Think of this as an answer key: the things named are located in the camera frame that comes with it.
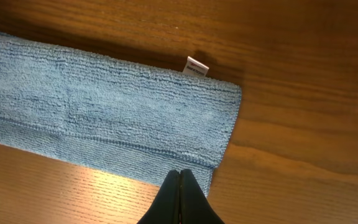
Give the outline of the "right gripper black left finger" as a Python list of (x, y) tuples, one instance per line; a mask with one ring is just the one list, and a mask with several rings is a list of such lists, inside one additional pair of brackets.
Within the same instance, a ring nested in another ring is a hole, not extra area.
[(180, 174), (171, 170), (163, 181), (157, 195), (138, 224), (180, 223)]

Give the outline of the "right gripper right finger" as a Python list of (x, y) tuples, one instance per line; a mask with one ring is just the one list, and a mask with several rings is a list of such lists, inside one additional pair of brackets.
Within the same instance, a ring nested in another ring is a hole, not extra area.
[(180, 220), (181, 224), (224, 224), (189, 169), (180, 172)]

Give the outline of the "blue cloth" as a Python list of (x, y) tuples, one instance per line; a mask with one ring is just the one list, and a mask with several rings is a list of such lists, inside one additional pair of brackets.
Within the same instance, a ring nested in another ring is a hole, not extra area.
[(241, 88), (0, 33), (0, 144), (160, 185), (190, 169), (204, 194)]

